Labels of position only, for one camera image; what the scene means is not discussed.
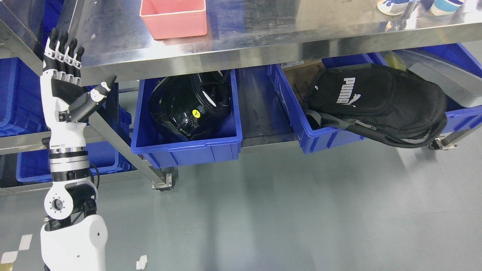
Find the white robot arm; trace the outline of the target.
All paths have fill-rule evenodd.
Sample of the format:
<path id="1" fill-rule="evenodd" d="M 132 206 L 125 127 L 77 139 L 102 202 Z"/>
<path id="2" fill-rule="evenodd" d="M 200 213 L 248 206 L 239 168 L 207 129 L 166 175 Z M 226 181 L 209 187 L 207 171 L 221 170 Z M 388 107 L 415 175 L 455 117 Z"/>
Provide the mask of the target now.
<path id="1" fill-rule="evenodd" d="M 49 149 L 52 186 L 44 199 L 41 257 L 49 271 L 105 271 L 107 227 L 98 215 L 98 184 L 83 146 Z"/>

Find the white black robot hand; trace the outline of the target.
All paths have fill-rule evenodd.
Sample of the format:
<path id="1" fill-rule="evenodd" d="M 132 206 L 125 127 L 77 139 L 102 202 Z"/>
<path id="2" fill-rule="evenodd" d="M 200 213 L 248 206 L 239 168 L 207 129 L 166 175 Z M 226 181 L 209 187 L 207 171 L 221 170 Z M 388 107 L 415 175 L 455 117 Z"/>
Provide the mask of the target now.
<path id="1" fill-rule="evenodd" d="M 44 119 L 50 129 L 50 149 L 86 146 L 84 129 L 90 115 L 112 92 L 117 76 L 108 75 L 93 89 L 81 85 L 84 48 L 68 32 L 53 28 L 47 39 L 40 77 Z"/>

